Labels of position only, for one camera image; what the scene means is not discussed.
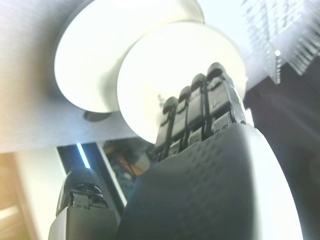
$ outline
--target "white plate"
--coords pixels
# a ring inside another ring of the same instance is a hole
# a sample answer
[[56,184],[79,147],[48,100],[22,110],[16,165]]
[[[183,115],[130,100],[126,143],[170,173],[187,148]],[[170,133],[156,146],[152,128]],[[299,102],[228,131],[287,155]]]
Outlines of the white plate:
[[143,35],[177,21],[203,22],[196,0],[94,0],[66,27],[54,74],[74,105],[98,113],[119,110],[117,77],[130,47]]
[[195,22],[162,26],[142,37],[125,57],[117,82],[119,109],[129,127],[155,143],[161,100],[179,97],[198,73],[221,63],[239,96],[246,91],[246,67],[234,44],[220,31]]

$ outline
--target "wooden floor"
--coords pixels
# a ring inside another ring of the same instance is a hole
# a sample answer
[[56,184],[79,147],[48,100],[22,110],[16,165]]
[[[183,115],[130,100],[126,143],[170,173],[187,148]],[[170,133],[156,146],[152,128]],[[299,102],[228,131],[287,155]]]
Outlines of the wooden floor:
[[33,240],[23,214],[19,177],[10,154],[0,155],[0,239]]

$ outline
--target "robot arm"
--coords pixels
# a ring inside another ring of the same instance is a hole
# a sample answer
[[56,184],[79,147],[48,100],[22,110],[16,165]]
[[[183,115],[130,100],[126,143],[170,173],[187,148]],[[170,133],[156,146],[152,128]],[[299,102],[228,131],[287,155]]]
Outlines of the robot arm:
[[[90,239],[303,239],[281,167],[264,136],[246,123],[220,64],[166,101],[154,150],[157,164],[136,179],[116,237]],[[97,217],[106,209],[99,210]]]

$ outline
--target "robotic hand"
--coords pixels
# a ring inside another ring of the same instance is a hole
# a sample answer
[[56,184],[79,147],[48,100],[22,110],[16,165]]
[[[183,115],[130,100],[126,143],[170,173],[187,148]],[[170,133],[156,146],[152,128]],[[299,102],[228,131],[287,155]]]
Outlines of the robotic hand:
[[[102,192],[82,179],[61,192],[49,240],[303,239],[282,169],[219,63],[166,101],[154,150],[157,164],[136,179],[118,228],[103,201],[89,204]],[[75,190],[80,198],[63,197]]]

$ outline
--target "textured gray panel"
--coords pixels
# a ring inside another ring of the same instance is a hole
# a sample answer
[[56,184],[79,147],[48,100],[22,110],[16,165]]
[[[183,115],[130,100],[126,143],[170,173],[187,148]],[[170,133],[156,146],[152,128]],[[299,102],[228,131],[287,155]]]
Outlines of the textured gray panel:
[[135,136],[119,113],[85,121],[56,86],[56,40],[83,2],[0,0],[0,153]]

